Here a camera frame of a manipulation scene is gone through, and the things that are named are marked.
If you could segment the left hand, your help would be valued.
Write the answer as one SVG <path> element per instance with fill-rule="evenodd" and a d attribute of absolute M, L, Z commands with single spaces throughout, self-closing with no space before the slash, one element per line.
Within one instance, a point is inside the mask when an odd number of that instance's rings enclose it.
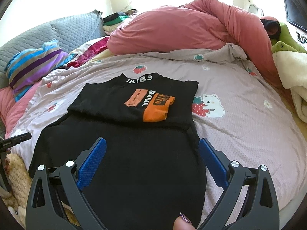
<path fill-rule="evenodd" d="M 8 158 L 5 158 L 4 160 L 4 171 L 6 172 L 6 174 L 10 174 L 10 160 Z"/>

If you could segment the right hand thumb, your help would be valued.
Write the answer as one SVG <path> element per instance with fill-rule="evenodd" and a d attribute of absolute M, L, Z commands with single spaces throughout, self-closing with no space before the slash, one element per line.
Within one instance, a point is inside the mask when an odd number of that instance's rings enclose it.
<path fill-rule="evenodd" d="M 173 230 L 195 230 L 195 228 L 189 218 L 183 213 L 180 213 L 180 216 L 174 221 Z"/>

